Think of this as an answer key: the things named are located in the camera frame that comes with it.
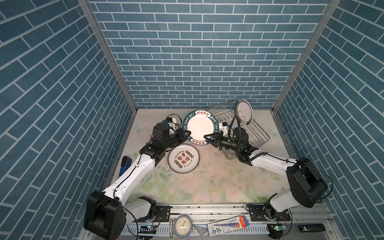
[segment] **wall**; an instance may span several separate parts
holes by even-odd
[[[383,12],[382,0],[342,0],[277,112],[297,155],[332,177],[326,203],[345,239],[383,238]]]
[[[139,108],[270,109],[328,0],[91,3]]]
[[[0,239],[73,239],[132,112],[76,0],[0,2]]]

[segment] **metal ring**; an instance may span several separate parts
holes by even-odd
[[[172,239],[173,238],[173,219],[170,218],[169,219],[169,239]]]

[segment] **plate with red chinese characters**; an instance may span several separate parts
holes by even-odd
[[[183,144],[175,147],[168,155],[168,164],[173,171],[188,173],[199,164],[199,152],[194,146]]]
[[[188,140],[196,145],[207,145],[210,142],[204,135],[218,132],[218,121],[216,117],[208,111],[196,110],[188,113],[182,123],[185,131],[191,131]]]

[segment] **clock face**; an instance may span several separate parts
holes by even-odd
[[[192,222],[187,216],[180,216],[174,224],[174,230],[178,237],[187,237],[191,233]]]

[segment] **metal wire rack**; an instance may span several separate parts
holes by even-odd
[[[230,124],[232,119],[235,117],[235,102],[236,99],[207,109],[207,111],[212,113],[219,122],[227,122]],[[260,147],[271,139],[269,134],[254,119],[249,125],[240,124],[240,126],[247,131],[249,143],[254,147]],[[235,127],[237,127],[237,121],[234,121],[233,126],[231,126],[232,129]],[[235,151],[233,150],[225,150],[223,148],[222,151],[228,160],[236,157]]]

